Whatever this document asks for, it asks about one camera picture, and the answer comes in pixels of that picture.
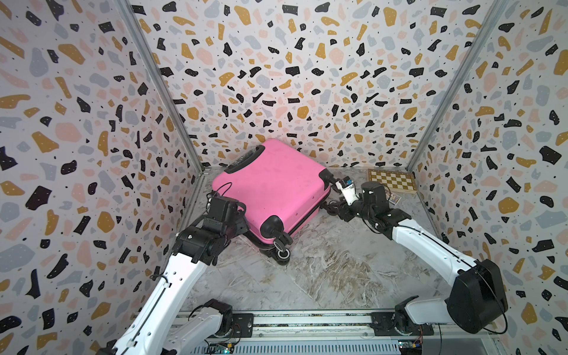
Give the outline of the pink hard-shell suitcase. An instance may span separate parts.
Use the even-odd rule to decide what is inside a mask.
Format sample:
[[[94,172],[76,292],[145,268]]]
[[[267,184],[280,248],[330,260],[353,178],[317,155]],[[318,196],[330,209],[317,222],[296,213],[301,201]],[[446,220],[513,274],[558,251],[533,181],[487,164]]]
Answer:
[[[315,217],[337,179],[312,158],[279,140],[256,146],[217,176],[212,190],[245,206],[241,232],[285,266],[293,237]]]

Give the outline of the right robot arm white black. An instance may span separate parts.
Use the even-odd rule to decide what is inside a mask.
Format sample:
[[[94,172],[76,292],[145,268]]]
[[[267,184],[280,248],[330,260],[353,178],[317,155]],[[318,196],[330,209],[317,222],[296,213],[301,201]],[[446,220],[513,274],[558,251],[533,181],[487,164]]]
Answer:
[[[435,270],[451,287],[447,297],[408,297],[396,305],[390,327],[411,335],[422,325],[458,325],[469,334],[487,330],[504,317],[508,305],[499,267],[491,260],[476,260],[441,241],[408,213],[390,206],[385,186],[366,182],[357,193],[353,180],[324,183],[340,199],[323,204],[330,215],[348,222],[358,217],[373,233],[405,247]]]

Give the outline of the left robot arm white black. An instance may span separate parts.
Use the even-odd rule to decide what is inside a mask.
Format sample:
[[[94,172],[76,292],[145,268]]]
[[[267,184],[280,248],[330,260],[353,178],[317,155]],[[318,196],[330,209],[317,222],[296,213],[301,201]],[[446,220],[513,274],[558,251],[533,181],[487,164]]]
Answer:
[[[172,330],[190,291],[231,240],[249,229],[246,207],[216,195],[207,211],[176,237],[167,267],[156,275],[157,285],[132,325],[115,344],[99,354],[184,354],[212,336],[232,337],[232,306],[209,300],[190,313],[185,324]]]

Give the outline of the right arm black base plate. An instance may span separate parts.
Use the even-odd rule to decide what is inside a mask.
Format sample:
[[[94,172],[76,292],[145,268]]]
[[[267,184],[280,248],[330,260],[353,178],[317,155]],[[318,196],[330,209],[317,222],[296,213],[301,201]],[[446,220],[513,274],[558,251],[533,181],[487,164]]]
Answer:
[[[413,323],[405,312],[373,312],[369,326],[377,337],[433,336],[431,325]]]

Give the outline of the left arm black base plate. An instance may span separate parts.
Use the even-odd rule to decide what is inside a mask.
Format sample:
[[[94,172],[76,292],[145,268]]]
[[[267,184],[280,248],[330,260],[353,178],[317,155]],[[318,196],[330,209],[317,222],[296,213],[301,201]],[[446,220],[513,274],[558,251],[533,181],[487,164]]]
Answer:
[[[231,316],[223,316],[220,329],[206,340],[222,340],[229,337],[237,340],[251,338],[253,326],[253,313],[233,313]]]

